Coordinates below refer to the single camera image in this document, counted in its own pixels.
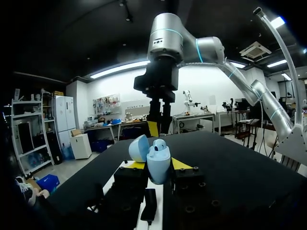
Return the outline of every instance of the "fluorescent light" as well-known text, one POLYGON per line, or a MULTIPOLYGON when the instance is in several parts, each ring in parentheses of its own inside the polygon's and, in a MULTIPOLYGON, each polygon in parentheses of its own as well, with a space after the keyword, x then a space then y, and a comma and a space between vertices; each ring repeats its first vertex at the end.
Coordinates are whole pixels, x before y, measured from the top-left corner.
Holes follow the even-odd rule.
POLYGON ((288 81, 292 81, 292 79, 286 73, 282 73, 283 77, 286 78, 288 81))
POLYGON ((95 79, 95 78, 99 78, 99 77, 105 76, 107 74, 115 73, 115 72, 118 72, 118 71, 121 71, 121 70, 130 69, 130 68, 139 67, 139 66, 146 66, 149 62, 150 61, 140 61, 140 62, 134 62, 134 63, 123 65, 123 66, 118 66, 118 67, 108 69, 108 70, 102 71, 100 73, 94 74, 93 76, 91 76, 91 78, 95 79))
POLYGON ((269 64, 269 65, 267 65, 267 67, 271 68, 273 66, 278 66, 278 65, 281 65, 281 64, 286 63, 286 62, 287 62, 286 60, 281 60, 281 61, 269 64))
POLYGON ((281 17, 275 18, 273 21, 271 21, 271 25, 277 29, 281 25, 284 24, 284 20, 281 17))
POLYGON ((231 61, 230 61, 230 63, 233 64, 235 67, 240 68, 240 69, 245 67, 245 65, 242 65, 242 64, 239 64, 239 63, 235 63, 235 62, 231 62, 231 61))

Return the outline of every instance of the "yellow label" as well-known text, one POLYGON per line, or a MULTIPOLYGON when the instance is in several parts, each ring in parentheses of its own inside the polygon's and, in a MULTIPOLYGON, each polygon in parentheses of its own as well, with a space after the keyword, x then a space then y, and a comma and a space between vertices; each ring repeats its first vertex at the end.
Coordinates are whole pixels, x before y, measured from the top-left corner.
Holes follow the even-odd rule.
POLYGON ((150 131, 150 135, 152 135, 152 137, 159 137, 159 132, 158 132, 158 126, 157 123, 154 121, 147 121, 148 123, 148 127, 149 127, 149 131, 150 131))
POLYGON ((126 166, 125 168, 129 168, 129 169, 133 169, 133 168, 144 169, 144 167, 145 167, 145 163, 134 162, 134 163, 132 163, 132 165, 126 166))
POLYGON ((175 170, 178 169, 192 169, 191 166, 188 166, 187 164, 182 163, 181 161, 176 160, 172 157, 172 162, 175 170))

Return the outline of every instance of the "black table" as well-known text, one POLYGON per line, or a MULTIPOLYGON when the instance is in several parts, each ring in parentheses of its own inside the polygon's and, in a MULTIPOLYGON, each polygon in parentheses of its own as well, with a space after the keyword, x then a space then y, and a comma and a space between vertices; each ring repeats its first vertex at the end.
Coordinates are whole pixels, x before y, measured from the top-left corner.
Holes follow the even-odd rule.
MULTIPOLYGON (((217 134, 196 131, 163 138, 172 157, 205 174, 207 189, 222 202, 222 211, 239 205, 253 209, 269 205, 277 197, 307 183, 307 178, 251 149, 217 134)), ((96 157, 61 185, 48 200, 62 214, 75 211, 95 197, 94 183, 104 185, 125 159, 130 160, 128 146, 132 140, 120 141, 96 157)), ((164 198, 166 210, 167 197, 164 198)), ((168 226, 164 211, 164 226, 168 226)))

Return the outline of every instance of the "shoe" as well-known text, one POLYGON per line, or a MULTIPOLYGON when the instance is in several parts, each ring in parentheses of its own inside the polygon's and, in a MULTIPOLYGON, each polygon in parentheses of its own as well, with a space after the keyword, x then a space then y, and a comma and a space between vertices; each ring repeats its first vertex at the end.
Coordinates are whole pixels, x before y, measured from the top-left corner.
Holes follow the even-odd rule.
POLYGON ((16 178, 15 182, 19 186, 21 193, 24 196, 24 200, 30 205, 33 206, 36 201, 36 193, 32 185, 27 183, 20 183, 20 178, 16 178))

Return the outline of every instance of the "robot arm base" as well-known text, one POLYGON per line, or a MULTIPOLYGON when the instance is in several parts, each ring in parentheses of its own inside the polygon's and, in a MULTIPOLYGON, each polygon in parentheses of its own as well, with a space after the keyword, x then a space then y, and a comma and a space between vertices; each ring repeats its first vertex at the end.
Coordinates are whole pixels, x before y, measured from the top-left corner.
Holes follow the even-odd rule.
POLYGON ((277 153, 307 166, 307 134, 301 125, 294 125, 292 132, 274 148, 277 153))

